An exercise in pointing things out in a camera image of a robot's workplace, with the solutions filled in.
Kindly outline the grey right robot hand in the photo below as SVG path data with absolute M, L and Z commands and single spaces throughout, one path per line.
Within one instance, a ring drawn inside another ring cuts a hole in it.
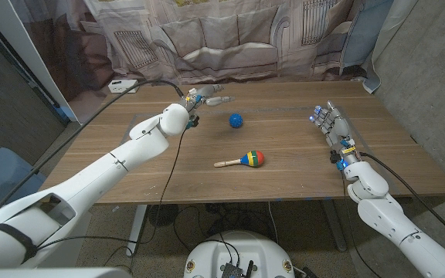
M 317 105 L 309 120 L 325 135 L 331 148 L 330 161 L 339 171 L 360 161 L 348 122 L 330 100 L 326 107 Z

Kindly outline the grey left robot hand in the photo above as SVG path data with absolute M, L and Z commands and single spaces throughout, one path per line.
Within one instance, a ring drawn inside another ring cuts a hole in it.
M 190 89 L 188 96 L 185 98 L 185 108 L 188 112 L 194 111 L 200 105 L 209 107 L 218 106 L 222 103 L 228 103 L 235 100 L 235 97 L 215 97 L 214 94 L 222 91 L 224 87 L 219 84 L 210 84 L 201 88 Z

